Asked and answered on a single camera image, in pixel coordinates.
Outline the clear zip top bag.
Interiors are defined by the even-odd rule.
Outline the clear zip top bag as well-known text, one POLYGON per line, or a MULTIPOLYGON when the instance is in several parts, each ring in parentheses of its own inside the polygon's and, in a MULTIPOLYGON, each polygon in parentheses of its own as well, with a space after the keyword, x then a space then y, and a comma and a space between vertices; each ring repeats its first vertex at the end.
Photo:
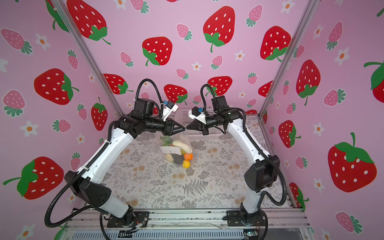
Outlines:
MULTIPOLYGON (((186 152, 184 152, 183 150, 181 150, 180 148, 177 148, 177 147, 162 147, 162 141, 161 141, 161 139, 160 139, 160 137, 165 137, 164 135, 162 135, 162 134, 160 134, 159 135, 159 137, 158 137, 158 146, 159 146, 159 148, 160 148, 160 151, 162 152, 162 154, 164 155, 164 158, 168 161, 168 162, 170 162, 170 163, 172 163, 172 164, 174 164, 174 165, 177 165, 177 164, 175 164, 174 163, 174 160, 173 160, 173 157, 171 156, 171 154, 176 154, 176 155, 182 155, 182 156, 184 156, 184 154, 186 153, 186 152)), ((173 135, 173 136, 169 136, 169 137, 171 137, 173 140, 181 140, 182 142, 184 142, 184 143, 189 143, 191 146, 192 146, 192 144, 191 144, 191 141, 189 140, 189 138, 188 138, 188 136, 185 134, 185 132, 182 132, 182 133, 179 133, 179 134, 176 134, 176 135, 173 135)))

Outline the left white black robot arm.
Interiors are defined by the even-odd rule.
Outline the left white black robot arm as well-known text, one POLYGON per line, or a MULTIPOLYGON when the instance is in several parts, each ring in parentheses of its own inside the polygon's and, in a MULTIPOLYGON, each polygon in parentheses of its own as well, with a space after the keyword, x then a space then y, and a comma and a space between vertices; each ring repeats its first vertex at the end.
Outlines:
POLYGON ((45 214, 44 222, 48 228, 57 227, 87 209, 95 209, 102 215, 112 215, 123 226, 129 226, 135 222, 133 208, 115 197, 111 189, 102 185, 101 182, 120 153, 141 133, 161 132, 164 136, 172 136, 185 131, 185 127, 168 118, 178 109, 175 103, 171 101, 162 103, 160 116, 157 118, 152 116, 155 105, 156 102, 152 100, 137 99, 133 111, 110 123, 108 138, 92 158, 77 172, 66 173, 67 184, 55 196, 45 214), (53 209, 68 189, 88 205, 63 220, 53 223, 51 221, 53 209))

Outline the orange toy tangerine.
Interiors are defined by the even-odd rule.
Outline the orange toy tangerine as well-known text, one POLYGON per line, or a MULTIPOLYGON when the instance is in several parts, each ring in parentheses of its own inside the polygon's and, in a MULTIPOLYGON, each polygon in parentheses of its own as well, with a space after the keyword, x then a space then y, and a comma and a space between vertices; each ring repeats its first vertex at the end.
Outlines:
POLYGON ((191 161, 193 158, 194 158, 193 154, 188 154, 188 153, 184 154, 184 160, 185 161, 191 161))

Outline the white plastic basket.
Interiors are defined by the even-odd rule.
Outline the white plastic basket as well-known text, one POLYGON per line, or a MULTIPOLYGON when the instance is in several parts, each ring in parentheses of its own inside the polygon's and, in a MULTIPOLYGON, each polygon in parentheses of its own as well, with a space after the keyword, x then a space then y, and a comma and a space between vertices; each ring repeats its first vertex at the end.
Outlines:
MULTIPOLYGON (((189 109, 178 109, 175 113, 175 121, 182 124, 184 127, 189 125, 193 121, 193 119, 189 117, 188 112, 189 112, 189 109)), ((206 136, 204 136, 202 132, 193 131, 193 130, 186 130, 185 134, 188 136, 189 140, 191 141, 215 140, 223 135, 223 133, 216 128, 209 129, 209 135, 206 135, 206 136)))

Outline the white toy radish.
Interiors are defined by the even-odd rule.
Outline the white toy radish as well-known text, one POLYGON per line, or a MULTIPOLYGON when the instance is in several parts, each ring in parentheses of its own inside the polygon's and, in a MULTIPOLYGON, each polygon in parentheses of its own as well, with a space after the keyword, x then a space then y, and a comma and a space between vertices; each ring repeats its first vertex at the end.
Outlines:
POLYGON ((162 143, 162 147, 177 147, 183 150, 184 152, 191 154, 192 153, 192 146, 188 143, 184 143, 181 140, 173 140, 169 136, 160 137, 162 143))

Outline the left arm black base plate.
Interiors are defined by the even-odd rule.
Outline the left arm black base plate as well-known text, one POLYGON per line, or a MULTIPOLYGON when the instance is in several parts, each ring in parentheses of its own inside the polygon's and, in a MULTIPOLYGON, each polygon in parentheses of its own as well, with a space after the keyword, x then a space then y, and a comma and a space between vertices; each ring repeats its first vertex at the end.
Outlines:
POLYGON ((150 212, 134 211, 125 214, 122 218, 111 215, 107 227, 108 228, 146 228, 149 220, 150 212))

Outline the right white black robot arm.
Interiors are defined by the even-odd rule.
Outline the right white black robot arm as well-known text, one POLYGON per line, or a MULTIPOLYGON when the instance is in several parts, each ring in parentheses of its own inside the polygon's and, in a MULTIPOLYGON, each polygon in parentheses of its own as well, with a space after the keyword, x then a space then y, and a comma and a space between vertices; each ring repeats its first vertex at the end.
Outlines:
POLYGON ((249 161, 249 169, 244 174, 248 186, 247 195, 240 206, 239 219, 250 226, 262 217, 261 204, 269 198, 276 206, 283 206, 287 200, 287 183, 280 169, 280 159, 265 150, 248 130, 246 111, 230 108, 224 96, 212 99, 214 115, 210 116, 204 108, 194 107, 189 110, 192 122, 188 130, 209 135, 211 128, 223 126, 223 132, 231 134, 249 161))

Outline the yellow toy lemon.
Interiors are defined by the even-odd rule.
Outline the yellow toy lemon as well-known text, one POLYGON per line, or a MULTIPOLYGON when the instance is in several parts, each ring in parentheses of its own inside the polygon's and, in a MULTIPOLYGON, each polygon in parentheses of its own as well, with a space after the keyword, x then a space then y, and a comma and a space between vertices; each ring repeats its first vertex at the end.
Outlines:
POLYGON ((188 169, 190 166, 191 166, 190 161, 186 161, 186 160, 183 161, 183 164, 182 164, 183 168, 188 169))

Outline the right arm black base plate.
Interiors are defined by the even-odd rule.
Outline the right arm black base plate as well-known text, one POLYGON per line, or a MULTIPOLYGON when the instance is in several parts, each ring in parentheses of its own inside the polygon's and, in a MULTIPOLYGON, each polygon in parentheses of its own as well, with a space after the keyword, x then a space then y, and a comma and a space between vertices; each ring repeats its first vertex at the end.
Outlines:
POLYGON ((227 211, 223 217, 230 227, 265 227, 268 224, 268 217, 263 210, 248 214, 246 211, 227 211))

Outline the dark purple toy eggplant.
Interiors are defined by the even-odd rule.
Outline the dark purple toy eggplant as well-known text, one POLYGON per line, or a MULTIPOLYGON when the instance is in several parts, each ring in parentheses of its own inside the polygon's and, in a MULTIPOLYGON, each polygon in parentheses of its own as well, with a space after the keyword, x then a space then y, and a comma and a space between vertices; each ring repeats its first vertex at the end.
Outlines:
POLYGON ((184 157, 182 155, 176 155, 176 154, 171 154, 173 157, 174 163, 177 165, 182 165, 184 163, 184 157))

